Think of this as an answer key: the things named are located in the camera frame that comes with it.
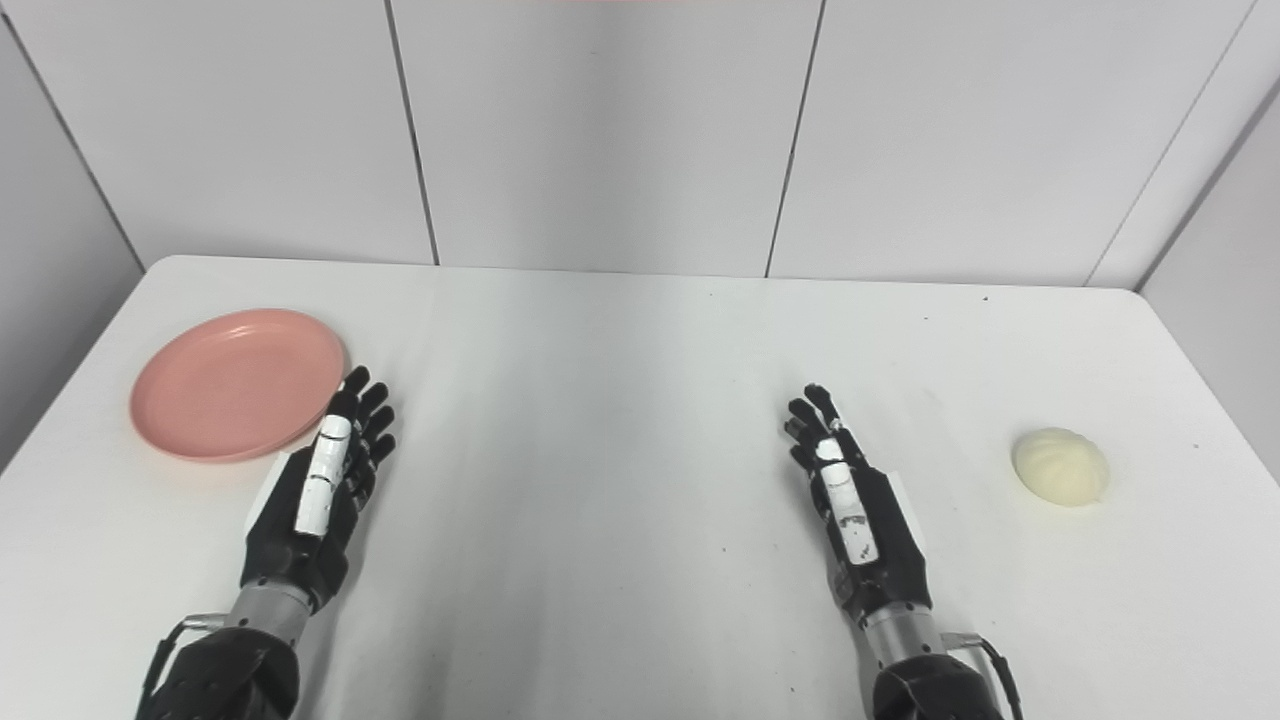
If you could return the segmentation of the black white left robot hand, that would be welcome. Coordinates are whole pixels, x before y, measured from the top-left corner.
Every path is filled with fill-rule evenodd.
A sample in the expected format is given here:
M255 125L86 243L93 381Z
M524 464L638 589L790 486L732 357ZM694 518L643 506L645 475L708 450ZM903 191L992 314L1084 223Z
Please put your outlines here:
M310 612L324 609L349 571L347 550L372 498L380 465L396 451L389 389L358 365L340 382L311 442L269 473L251 521L239 583L301 594Z

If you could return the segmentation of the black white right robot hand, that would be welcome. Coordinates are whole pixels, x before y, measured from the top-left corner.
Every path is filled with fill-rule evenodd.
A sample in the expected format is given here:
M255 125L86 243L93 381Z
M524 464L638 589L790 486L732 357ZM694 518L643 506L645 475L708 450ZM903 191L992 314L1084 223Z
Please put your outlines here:
M835 560L837 605L861 623L888 607L934 607L925 555L888 479L861 451L829 391L804 387L783 432Z

